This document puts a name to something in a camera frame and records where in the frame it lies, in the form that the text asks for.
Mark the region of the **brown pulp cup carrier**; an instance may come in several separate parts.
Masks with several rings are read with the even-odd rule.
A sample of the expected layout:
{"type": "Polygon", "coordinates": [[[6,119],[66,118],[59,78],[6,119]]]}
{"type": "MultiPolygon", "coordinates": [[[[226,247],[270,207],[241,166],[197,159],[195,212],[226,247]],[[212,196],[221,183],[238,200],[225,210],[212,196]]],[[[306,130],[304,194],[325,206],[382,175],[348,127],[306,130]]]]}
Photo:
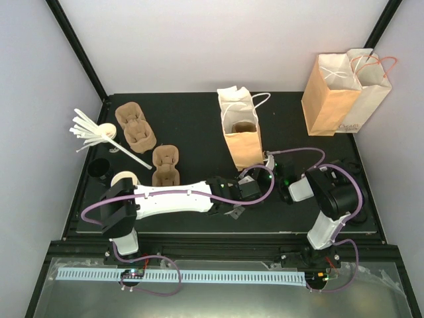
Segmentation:
{"type": "Polygon", "coordinates": [[[231,129],[232,133],[255,133],[256,125],[248,121],[240,121],[235,123],[231,129]]]}

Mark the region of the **small brown paper bag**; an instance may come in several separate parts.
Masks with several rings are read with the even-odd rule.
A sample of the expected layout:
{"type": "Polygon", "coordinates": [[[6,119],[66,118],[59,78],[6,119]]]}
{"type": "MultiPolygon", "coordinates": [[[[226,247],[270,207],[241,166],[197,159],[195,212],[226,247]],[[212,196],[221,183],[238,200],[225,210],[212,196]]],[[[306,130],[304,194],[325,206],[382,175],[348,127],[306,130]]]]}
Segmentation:
{"type": "Polygon", "coordinates": [[[252,95],[245,87],[232,86],[217,90],[221,110],[223,136],[235,168],[241,171],[264,160],[257,108],[267,102],[270,93],[252,95]],[[256,132],[232,133],[232,126],[240,121],[256,125],[256,132]]]}

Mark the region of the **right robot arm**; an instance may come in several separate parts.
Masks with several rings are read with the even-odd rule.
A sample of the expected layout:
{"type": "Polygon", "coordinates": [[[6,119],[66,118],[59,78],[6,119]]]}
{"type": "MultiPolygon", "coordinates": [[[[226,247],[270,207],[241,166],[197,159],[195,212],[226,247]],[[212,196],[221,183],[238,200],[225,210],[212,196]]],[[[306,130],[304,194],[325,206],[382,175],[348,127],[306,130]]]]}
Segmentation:
{"type": "Polygon", "coordinates": [[[282,202],[294,205],[315,200],[319,212],[307,233],[309,246],[301,250],[301,259],[305,265],[316,267],[325,259],[324,250],[336,243],[343,227],[361,212],[366,191],[339,161],[315,166],[301,175],[296,174],[291,158],[274,162],[270,169],[272,175],[255,167],[252,177],[263,183],[274,180],[272,189],[282,202]]]}

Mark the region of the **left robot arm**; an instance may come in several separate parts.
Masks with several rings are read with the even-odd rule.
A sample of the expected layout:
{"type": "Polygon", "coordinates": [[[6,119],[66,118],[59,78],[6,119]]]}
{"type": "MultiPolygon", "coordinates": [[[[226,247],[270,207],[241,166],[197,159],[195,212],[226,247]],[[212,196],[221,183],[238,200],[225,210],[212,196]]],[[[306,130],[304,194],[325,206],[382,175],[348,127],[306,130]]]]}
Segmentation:
{"type": "Polygon", "coordinates": [[[189,185],[148,187],[136,178],[113,178],[101,201],[120,196],[136,195],[100,207],[101,233],[117,246],[119,256],[127,264],[136,264],[142,257],[142,248],[136,241],[134,228],[137,220],[175,212],[198,212],[207,215],[224,214],[233,210],[236,201],[242,201],[242,190],[233,180],[221,177],[189,185]]]}

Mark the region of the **black cup lids stack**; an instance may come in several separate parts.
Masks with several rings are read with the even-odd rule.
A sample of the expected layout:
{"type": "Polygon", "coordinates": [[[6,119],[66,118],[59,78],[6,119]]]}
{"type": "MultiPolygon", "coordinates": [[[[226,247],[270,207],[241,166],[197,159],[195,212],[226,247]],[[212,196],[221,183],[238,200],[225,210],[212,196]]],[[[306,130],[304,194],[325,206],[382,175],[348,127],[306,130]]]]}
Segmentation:
{"type": "Polygon", "coordinates": [[[359,174],[362,171],[362,164],[355,158],[345,158],[342,160],[348,171],[352,174],[359,174]]]}

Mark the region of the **stack of pulp cup carriers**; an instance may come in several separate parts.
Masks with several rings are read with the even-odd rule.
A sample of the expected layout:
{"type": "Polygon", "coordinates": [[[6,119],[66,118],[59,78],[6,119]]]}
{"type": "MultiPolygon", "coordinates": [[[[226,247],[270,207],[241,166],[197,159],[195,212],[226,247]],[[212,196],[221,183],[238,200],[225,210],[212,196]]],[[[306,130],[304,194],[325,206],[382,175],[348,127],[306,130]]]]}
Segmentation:
{"type": "Polygon", "coordinates": [[[132,151],[143,154],[156,146],[155,134],[138,103],[131,101],[119,106],[115,117],[132,151]]]}

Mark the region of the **large brown paper bag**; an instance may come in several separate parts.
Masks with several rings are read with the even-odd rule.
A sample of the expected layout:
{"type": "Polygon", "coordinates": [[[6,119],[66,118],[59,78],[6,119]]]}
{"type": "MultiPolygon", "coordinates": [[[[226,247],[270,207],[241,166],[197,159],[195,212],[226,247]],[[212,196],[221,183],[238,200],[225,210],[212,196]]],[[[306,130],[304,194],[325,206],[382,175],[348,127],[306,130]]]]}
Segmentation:
{"type": "Polygon", "coordinates": [[[347,54],[319,54],[301,105],[310,136],[333,136],[362,92],[347,54]]]}

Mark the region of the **cup holding straws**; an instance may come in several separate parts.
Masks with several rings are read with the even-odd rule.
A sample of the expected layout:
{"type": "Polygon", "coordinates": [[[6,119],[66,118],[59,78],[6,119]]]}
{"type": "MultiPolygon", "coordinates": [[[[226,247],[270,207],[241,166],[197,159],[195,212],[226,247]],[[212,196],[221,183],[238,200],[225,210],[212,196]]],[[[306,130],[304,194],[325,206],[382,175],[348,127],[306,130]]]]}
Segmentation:
{"type": "Polygon", "coordinates": [[[114,140],[117,135],[117,128],[112,123],[103,123],[98,126],[97,132],[100,137],[107,136],[108,138],[114,140]]]}

